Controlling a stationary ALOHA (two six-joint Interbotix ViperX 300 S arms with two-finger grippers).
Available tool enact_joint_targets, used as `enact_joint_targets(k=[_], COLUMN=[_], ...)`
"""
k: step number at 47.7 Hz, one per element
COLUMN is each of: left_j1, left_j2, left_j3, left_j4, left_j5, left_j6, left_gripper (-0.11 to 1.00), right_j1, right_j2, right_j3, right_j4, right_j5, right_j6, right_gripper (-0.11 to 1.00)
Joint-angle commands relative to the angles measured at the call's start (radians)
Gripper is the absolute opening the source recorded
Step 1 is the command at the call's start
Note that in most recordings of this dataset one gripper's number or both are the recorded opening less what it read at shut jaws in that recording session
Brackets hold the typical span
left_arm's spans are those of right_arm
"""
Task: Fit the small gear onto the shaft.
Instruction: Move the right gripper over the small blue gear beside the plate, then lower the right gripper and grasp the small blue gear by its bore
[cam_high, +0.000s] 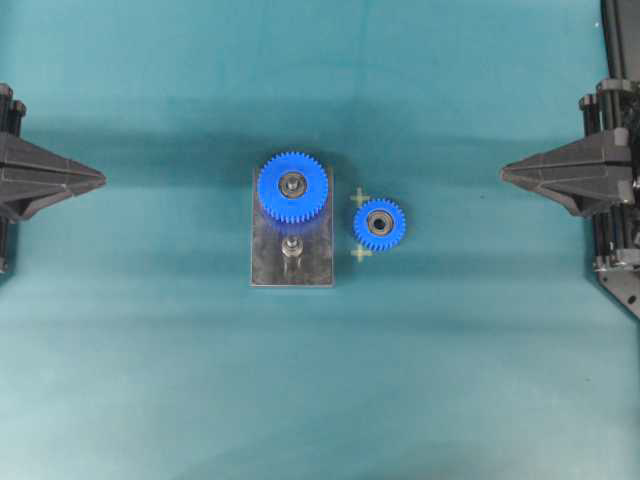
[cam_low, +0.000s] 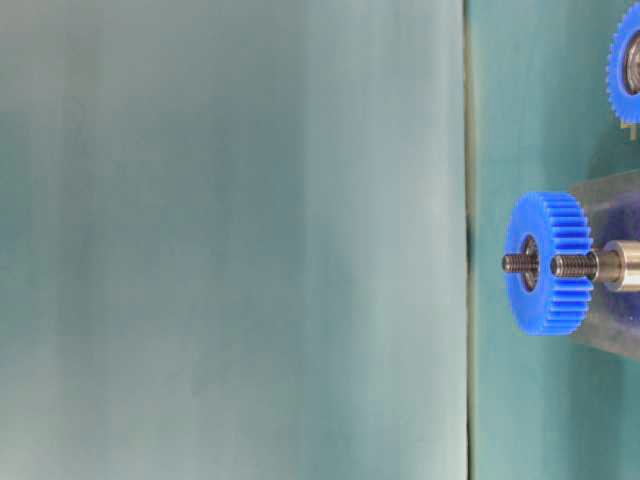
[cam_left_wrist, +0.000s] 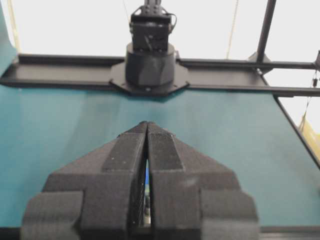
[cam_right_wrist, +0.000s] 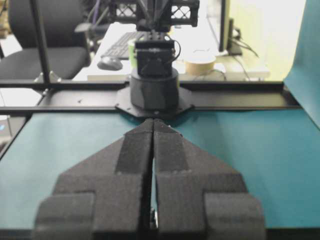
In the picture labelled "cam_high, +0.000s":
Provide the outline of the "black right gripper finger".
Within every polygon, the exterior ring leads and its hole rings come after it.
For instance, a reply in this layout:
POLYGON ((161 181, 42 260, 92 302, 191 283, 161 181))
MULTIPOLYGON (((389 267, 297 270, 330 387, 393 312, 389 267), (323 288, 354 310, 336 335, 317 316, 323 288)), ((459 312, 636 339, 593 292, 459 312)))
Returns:
POLYGON ((616 190, 631 186, 630 134, 615 128, 508 164, 501 179, 526 190, 616 190))
POLYGON ((514 170, 514 184, 559 203, 573 216, 590 217, 612 206, 634 205, 629 166, 604 164, 514 170))

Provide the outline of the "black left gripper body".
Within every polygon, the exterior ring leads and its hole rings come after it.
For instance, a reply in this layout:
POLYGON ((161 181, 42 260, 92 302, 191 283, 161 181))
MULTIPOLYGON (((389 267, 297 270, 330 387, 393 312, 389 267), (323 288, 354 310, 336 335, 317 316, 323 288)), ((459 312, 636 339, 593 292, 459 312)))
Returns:
POLYGON ((17 222, 16 208, 8 206, 8 180, 5 176, 8 142, 21 135, 22 119, 26 115, 26 106, 14 98, 13 89, 6 83, 1 84, 1 272, 9 269, 9 234, 11 224, 17 222))

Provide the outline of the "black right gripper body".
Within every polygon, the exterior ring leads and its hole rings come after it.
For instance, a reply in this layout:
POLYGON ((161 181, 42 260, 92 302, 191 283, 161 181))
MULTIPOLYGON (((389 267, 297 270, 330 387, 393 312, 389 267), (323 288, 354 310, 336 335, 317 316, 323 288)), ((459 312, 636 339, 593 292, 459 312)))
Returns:
POLYGON ((604 79, 596 92, 579 102, 584 132, 625 128, 629 132, 632 159, 633 203, 613 205, 591 217, 593 270, 637 271, 639 269, 639 83, 604 79))

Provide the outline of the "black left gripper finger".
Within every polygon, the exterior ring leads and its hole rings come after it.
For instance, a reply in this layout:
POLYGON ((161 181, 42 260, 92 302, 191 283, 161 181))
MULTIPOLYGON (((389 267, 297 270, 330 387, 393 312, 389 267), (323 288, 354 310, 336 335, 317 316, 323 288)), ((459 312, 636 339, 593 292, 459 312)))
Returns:
POLYGON ((60 156, 22 138, 12 138, 7 147, 9 168, 27 172, 64 174, 93 181, 105 179, 104 174, 82 163, 60 156))
POLYGON ((1 216, 9 220, 29 220, 40 210, 99 189, 106 183, 105 179, 98 179, 72 187, 66 186, 60 192, 32 194, 24 199, 4 201, 1 203, 1 216))

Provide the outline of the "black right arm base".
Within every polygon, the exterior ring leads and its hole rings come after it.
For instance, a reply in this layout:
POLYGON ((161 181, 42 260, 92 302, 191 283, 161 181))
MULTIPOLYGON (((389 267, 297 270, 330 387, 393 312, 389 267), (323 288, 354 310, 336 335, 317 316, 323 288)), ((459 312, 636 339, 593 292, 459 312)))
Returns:
MULTIPOLYGON (((608 61, 607 79, 639 83, 639 3, 603 1, 602 27, 608 61)), ((639 316, 639 269, 597 273, 599 284, 634 317, 639 316)))

